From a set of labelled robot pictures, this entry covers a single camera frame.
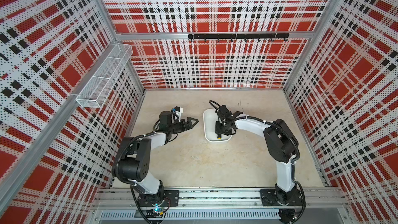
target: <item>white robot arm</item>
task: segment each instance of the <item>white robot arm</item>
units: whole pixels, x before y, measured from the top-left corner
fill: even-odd
[[[283,223],[293,223],[298,220],[305,209],[304,192],[294,175],[296,160],[300,158],[300,152],[299,144],[286,123],[281,119],[267,122],[247,116],[242,112],[232,114],[225,105],[220,106],[214,101],[210,101],[210,104],[216,109],[215,112],[219,118],[219,121],[215,123],[215,133],[218,137],[222,134],[232,135],[233,132],[236,133],[236,130],[246,130],[265,138],[268,152],[275,159],[277,168],[275,201],[272,200],[270,204],[273,206],[273,202],[277,202],[286,206],[294,203],[295,199],[301,196],[303,207],[298,216],[295,211],[291,213],[290,210],[284,209],[279,213]],[[140,193],[138,199],[145,199],[145,203],[150,206],[158,208],[164,205],[165,193],[162,181],[156,179],[149,171],[150,151],[172,141],[172,134],[192,129],[197,124],[198,120],[191,117],[187,117],[187,121],[181,119],[182,111],[182,108],[175,107],[169,112],[161,112],[159,120],[153,127],[154,132],[137,137],[125,137],[122,140],[112,167],[112,174],[121,182],[131,185],[133,198],[140,212],[141,209],[133,190]]]

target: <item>white tray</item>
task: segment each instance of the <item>white tray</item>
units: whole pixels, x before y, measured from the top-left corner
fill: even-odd
[[[231,139],[232,135],[221,135],[221,139],[217,138],[217,134],[214,132],[216,126],[216,121],[218,121],[218,116],[215,113],[215,109],[207,109],[203,112],[203,123],[205,127],[205,138],[210,143],[225,143]]]

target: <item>wire mesh basket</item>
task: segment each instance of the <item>wire mesh basket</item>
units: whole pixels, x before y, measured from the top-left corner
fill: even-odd
[[[101,108],[132,55],[127,44],[116,44],[77,97],[82,107]]]

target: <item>beige floor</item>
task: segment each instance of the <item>beige floor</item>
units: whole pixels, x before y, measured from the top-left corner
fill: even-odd
[[[283,119],[299,142],[301,158],[296,165],[296,178],[306,187],[323,187],[306,143],[282,91],[148,91],[138,115],[132,136],[150,132],[161,111],[183,107],[183,118],[193,117],[199,123],[180,133],[167,145],[151,152],[150,171],[167,187],[272,187],[276,167],[259,136],[238,130],[229,142],[206,141],[203,112],[211,108],[209,100],[226,105],[231,112],[242,111],[267,121]],[[127,185],[115,182],[114,187]]]

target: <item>plaid wall panel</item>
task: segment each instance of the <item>plaid wall panel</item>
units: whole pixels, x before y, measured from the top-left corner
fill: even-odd
[[[131,40],[132,63],[145,88],[283,88],[306,45],[283,40]]]
[[[0,0],[0,183],[108,46],[92,0]]]
[[[139,96],[124,69],[104,107],[77,107],[0,223],[87,221],[97,189],[112,177],[113,161]]]
[[[103,0],[120,33],[314,30],[329,0]]]
[[[398,217],[398,0],[342,0],[288,90],[358,221]]]

